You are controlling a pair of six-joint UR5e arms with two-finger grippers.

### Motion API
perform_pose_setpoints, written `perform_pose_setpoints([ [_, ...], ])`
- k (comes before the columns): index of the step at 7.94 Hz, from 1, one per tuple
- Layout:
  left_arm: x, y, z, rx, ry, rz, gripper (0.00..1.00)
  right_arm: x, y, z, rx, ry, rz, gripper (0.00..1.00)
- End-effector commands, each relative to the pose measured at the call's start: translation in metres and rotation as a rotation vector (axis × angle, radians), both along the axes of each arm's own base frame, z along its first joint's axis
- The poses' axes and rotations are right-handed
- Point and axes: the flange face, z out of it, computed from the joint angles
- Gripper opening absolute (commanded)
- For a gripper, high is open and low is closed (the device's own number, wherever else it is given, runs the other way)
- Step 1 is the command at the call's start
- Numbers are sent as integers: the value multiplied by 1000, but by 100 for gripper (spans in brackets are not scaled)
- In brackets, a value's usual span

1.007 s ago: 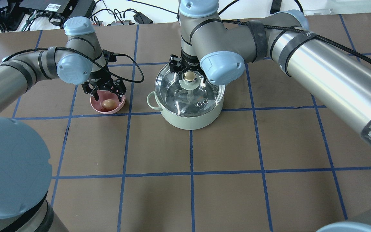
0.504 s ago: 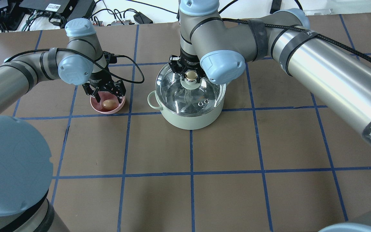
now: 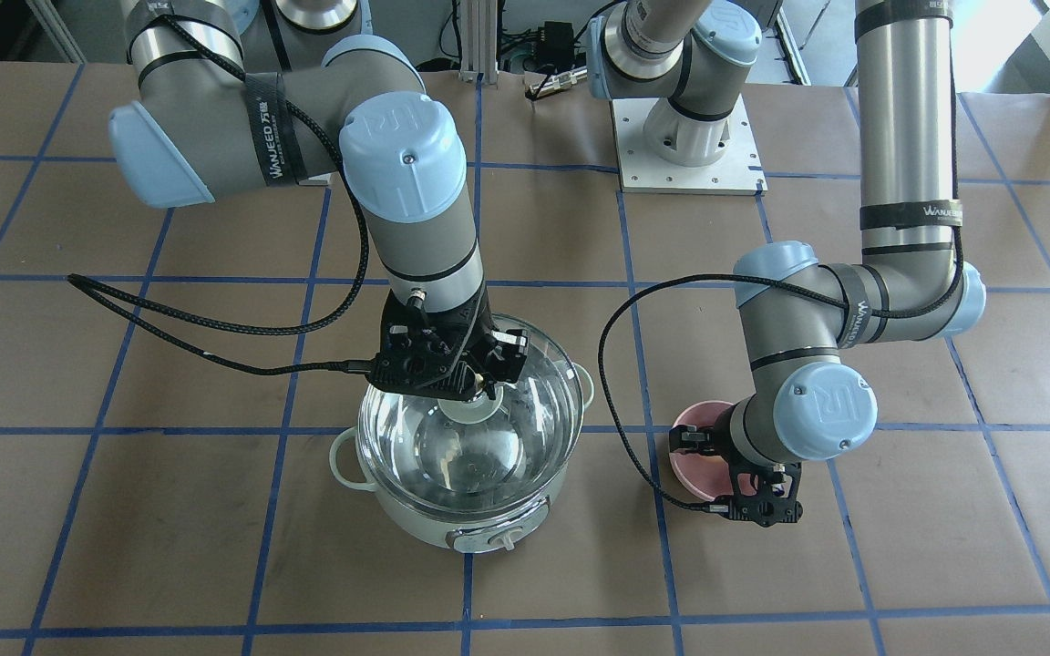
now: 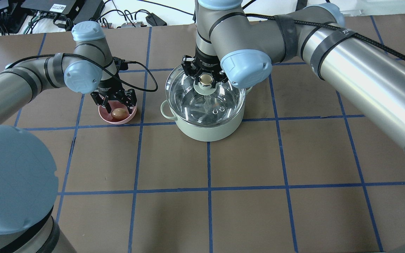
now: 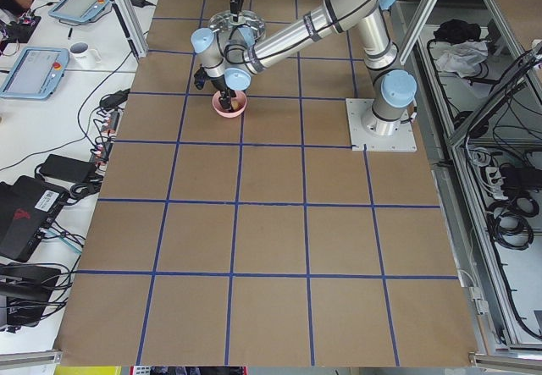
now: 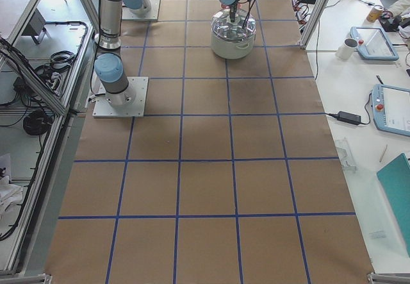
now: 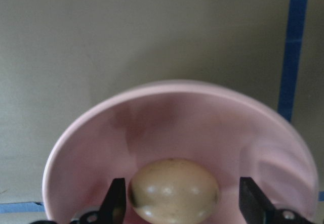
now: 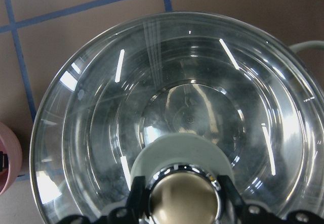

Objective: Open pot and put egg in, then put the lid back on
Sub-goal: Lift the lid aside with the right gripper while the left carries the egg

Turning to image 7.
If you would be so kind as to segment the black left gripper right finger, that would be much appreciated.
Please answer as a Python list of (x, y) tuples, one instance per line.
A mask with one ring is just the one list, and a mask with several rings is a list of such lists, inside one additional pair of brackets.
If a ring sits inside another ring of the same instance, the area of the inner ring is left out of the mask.
[(239, 179), (239, 209), (246, 223), (312, 223), (316, 188), (295, 179), (262, 182)]

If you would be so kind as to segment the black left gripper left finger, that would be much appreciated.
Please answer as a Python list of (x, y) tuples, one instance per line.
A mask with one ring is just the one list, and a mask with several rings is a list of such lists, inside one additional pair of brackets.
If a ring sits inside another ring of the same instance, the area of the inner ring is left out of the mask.
[(126, 182), (114, 178), (98, 210), (89, 211), (75, 223), (123, 223), (126, 214)]

